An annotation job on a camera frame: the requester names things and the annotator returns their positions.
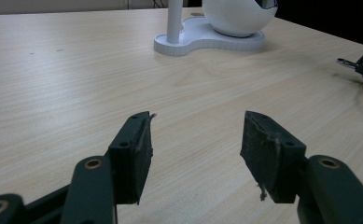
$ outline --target wood grain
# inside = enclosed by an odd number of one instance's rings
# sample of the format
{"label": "wood grain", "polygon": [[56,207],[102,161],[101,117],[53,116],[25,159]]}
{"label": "wood grain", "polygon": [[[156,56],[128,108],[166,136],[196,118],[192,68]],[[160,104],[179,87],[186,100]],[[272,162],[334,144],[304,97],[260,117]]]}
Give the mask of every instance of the wood grain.
{"label": "wood grain", "polygon": [[260,51],[175,58],[153,49],[166,25],[165,9],[0,16],[0,194],[29,203],[68,184],[78,161],[103,155],[147,110],[158,113],[153,162],[119,223],[299,223],[297,202],[259,200],[239,156],[245,110],[363,182],[363,79],[336,64],[363,45],[274,19]]}

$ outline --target light wood tabletop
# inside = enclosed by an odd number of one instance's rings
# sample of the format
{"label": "light wood tabletop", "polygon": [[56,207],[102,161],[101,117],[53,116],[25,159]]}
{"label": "light wood tabletop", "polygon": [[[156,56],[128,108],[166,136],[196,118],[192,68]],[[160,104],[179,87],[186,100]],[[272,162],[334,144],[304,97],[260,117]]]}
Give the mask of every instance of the light wood tabletop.
{"label": "light wood tabletop", "polygon": [[261,50],[171,57],[153,49],[166,25],[166,9],[0,15],[0,194],[30,203],[69,184],[142,111],[158,114],[154,156],[122,224],[299,223],[298,200],[259,199],[240,156],[246,110],[363,183],[363,78],[336,63],[363,45],[274,19]]}

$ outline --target white lamp base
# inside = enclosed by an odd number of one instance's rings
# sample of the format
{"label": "white lamp base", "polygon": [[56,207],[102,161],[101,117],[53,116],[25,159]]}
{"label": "white lamp base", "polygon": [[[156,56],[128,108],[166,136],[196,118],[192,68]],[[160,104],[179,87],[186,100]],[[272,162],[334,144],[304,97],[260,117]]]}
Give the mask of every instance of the white lamp base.
{"label": "white lamp base", "polygon": [[184,56],[195,49],[248,51],[260,49],[265,38],[261,31],[244,38],[222,35],[205,17],[188,18],[182,24],[184,29],[179,34],[177,44],[167,42],[167,35],[157,35],[154,50],[170,56]]}

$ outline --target white pole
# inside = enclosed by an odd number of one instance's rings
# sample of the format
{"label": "white pole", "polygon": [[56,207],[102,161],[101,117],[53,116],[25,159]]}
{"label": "white pole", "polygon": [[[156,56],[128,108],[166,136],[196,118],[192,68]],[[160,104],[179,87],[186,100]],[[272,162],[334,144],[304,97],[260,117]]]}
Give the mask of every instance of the white pole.
{"label": "white pole", "polygon": [[183,0],[169,0],[166,41],[171,44],[178,44],[179,42],[182,3]]}

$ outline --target white spherical lamp head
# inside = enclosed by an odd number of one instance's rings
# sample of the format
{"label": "white spherical lamp head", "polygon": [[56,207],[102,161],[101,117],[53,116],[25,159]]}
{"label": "white spherical lamp head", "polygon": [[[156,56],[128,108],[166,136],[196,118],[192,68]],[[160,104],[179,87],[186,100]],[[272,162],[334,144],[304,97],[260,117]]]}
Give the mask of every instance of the white spherical lamp head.
{"label": "white spherical lamp head", "polygon": [[277,11],[276,0],[202,0],[205,17],[223,34],[247,37],[261,30]]}

